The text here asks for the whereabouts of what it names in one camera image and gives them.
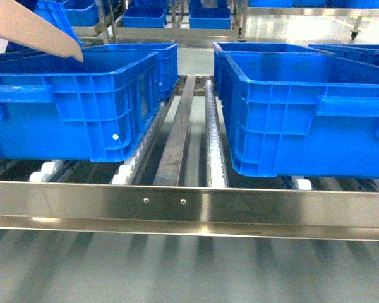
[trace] metal shelf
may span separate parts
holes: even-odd
[[[353,8],[247,8],[247,15],[281,16],[362,16],[379,17],[379,9]]]
[[[132,185],[109,185],[120,163],[66,162],[67,167],[47,183],[9,178],[18,175],[16,180],[28,180],[39,166],[36,161],[33,165],[9,165],[8,170],[22,168],[26,177],[21,172],[0,171],[0,228],[379,240],[379,192],[371,180],[311,178],[315,190],[298,191],[292,189],[289,177],[246,178],[227,165],[220,173],[225,174],[231,188],[213,188],[206,177],[213,174],[209,171],[212,166],[205,165],[200,167],[205,177],[200,178],[198,187],[182,187],[188,161],[186,142],[191,136],[191,103],[195,95],[211,99],[210,92],[205,93],[205,81],[210,78],[181,78],[174,93],[181,99],[169,133],[162,133],[169,110],[165,106],[166,112],[159,115],[153,128],[156,133],[152,138],[159,147],[150,144],[141,151],[148,157],[139,157],[138,177],[131,178]],[[219,124],[216,141],[221,143],[221,157],[230,163],[219,107],[216,118],[208,117],[208,121],[212,118]],[[218,129],[211,126],[206,135]],[[210,155],[201,155],[207,158],[205,163],[213,160]],[[161,186],[142,185],[149,183]]]

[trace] crate rim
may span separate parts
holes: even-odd
[[[326,54],[310,54],[310,53],[303,53],[304,55],[312,55],[312,56],[327,56],[332,57]],[[326,83],[326,82],[296,82],[296,81],[259,81],[259,80],[252,80],[249,77],[246,76],[244,71],[238,66],[238,64],[234,61],[234,59],[231,57],[231,54],[227,54],[224,56],[225,60],[229,63],[231,66],[231,69],[229,69],[229,72],[231,74],[234,74],[235,77],[239,78],[241,81],[249,83],[249,84],[259,84],[259,85],[291,85],[291,86],[325,86],[325,87],[349,87],[349,88],[362,88],[362,87],[370,87],[370,88],[379,88],[379,84],[364,84],[364,83]],[[339,57],[333,57],[336,60],[345,60],[349,62],[353,62],[356,64],[363,64],[367,66],[371,66],[372,68],[379,68],[379,66],[364,63],[364,62],[358,62],[354,60],[349,60],[345,58],[339,58]]]
[[[149,49],[149,50],[146,50],[146,49],[126,49],[126,50],[122,50],[122,51],[165,51],[165,50],[169,50],[173,47],[178,47],[178,43],[113,43],[113,44],[103,44],[103,45],[95,45],[95,46],[89,46],[89,47],[84,47],[83,50],[86,50],[86,49],[90,49],[90,50],[94,50],[96,48],[101,48],[103,46],[108,46],[108,45],[136,45],[136,44],[140,44],[140,45],[168,45],[168,47],[163,47],[163,48],[160,48],[160,49]],[[103,51],[121,51],[119,49],[102,49]]]
[[[160,11],[163,10],[163,13],[160,17],[146,17],[146,16],[126,16],[126,13],[133,11],[133,10],[141,10],[141,9],[148,9],[148,8],[128,8],[123,14],[123,18],[148,18],[148,19],[163,19],[164,16],[167,16],[167,8],[152,8],[152,10],[159,9]]]
[[[42,54],[42,55],[36,55],[35,57],[39,57],[39,56],[52,56],[50,54]],[[133,66],[136,66],[137,64],[139,63],[142,63],[143,61],[153,57],[153,56],[156,56],[157,58],[157,52],[151,52],[149,53],[148,55],[136,60],[135,62],[132,62],[132,63],[129,63],[128,65],[125,65],[119,69],[116,69],[115,71],[108,71],[108,72],[103,72],[103,73],[28,73],[28,74],[23,74],[23,73],[0,73],[0,76],[22,76],[22,77],[36,77],[38,74],[41,75],[41,76],[107,76],[107,75],[110,75],[110,74],[119,74],[119,73],[123,73],[124,71],[132,68]],[[11,60],[8,60],[8,61],[12,61],[12,60],[22,60],[24,58],[14,58],[14,59],[11,59]]]
[[[253,51],[248,51],[248,50],[223,50],[222,47],[220,46],[221,44],[233,44],[233,43],[236,43],[236,44],[276,44],[276,45],[292,45],[292,46],[299,46],[299,47],[303,47],[305,49],[311,49],[313,53],[315,54],[319,54],[320,52],[323,52],[324,54],[331,54],[333,55],[332,52],[328,52],[328,51],[325,51],[325,50],[320,50],[320,49],[315,49],[314,47],[310,47],[310,46],[302,46],[302,45],[297,45],[297,44],[290,44],[290,43],[275,43],[275,42],[213,42],[213,45],[214,45],[214,49],[215,49],[215,53],[219,56],[219,57],[224,57],[225,55],[227,54],[230,54],[230,53],[245,53],[245,54],[250,54],[250,53],[256,53],[256,52],[253,52]]]
[[[84,11],[88,11],[90,9],[93,8],[93,6],[96,6],[95,2],[93,4],[90,4],[89,6],[87,6],[86,8],[64,8],[66,11],[77,11],[77,12],[84,12]]]

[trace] shelving rack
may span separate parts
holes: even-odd
[[[104,15],[102,1],[97,0],[99,15]],[[248,0],[231,1],[231,11],[233,24],[230,30],[199,30],[181,28],[184,16],[188,15],[188,6],[184,0],[177,2],[177,5],[170,6],[171,28],[125,28],[121,26],[121,18],[114,19],[108,16],[94,27],[74,27],[78,36],[83,39],[99,38],[101,35],[104,43],[110,43],[111,37],[125,40],[170,40],[183,45],[204,47],[211,41],[245,41],[247,31],[247,18],[250,16],[356,16],[354,29],[351,38],[354,40],[359,33],[359,26],[362,17],[379,17],[379,9],[349,9],[349,8],[252,8],[248,6]],[[111,37],[105,30],[111,24]]]

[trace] floor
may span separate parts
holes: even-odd
[[[292,19],[291,41],[349,41],[351,20],[324,18],[313,27]],[[279,23],[264,23],[269,35],[282,35]],[[257,28],[247,35],[262,37]],[[379,43],[379,21],[363,24],[357,42]],[[180,49],[179,72],[212,74],[212,50]],[[197,97],[189,186],[198,178],[204,112]],[[379,303],[379,242],[0,230],[2,302]]]

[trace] metal frame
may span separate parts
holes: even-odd
[[[0,228],[379,241],[379,193],[369,192],[376,191],[371,181],[364,181],[371,186],[362,186],[360,180],[319,178],[312,183],[327,190],[314,191],[271,185],[213,189],[206,181],[201,187],[165,186],[180,184],[191,101],[195,92],[200,94],[204,80],[204,76],[182,77],[175,92],[181,99],[164,150],[168,157],[161,157],[154,181],[163,186],[112,186],[106,175],[93,176],[108,172],[112,177],[118,163],[69,163],[55,183],[0,181]],[[219,117],[218,111],[216,124],[221,123]],[[224,131],[220,140],[226,142]],[[145,153],[153,152],[149,145]],[[150,158],[143,157],[140,165],[154,163]],[[164,178],[169,182],[159,182],[164,169],[171,169]],[[230,165],[226,173],[232,174]],[[143,169],[141,174],[148,176]],[[240,175],[235,178],[240,186],[250,181]],[[252,181],[266,186],[280,178]],[[104,184],[82,184],[86,182]]]
[[[250,8],[247,7],[247,15],[267,16],[361,16],[379,17],[379,9],[356,8]]]

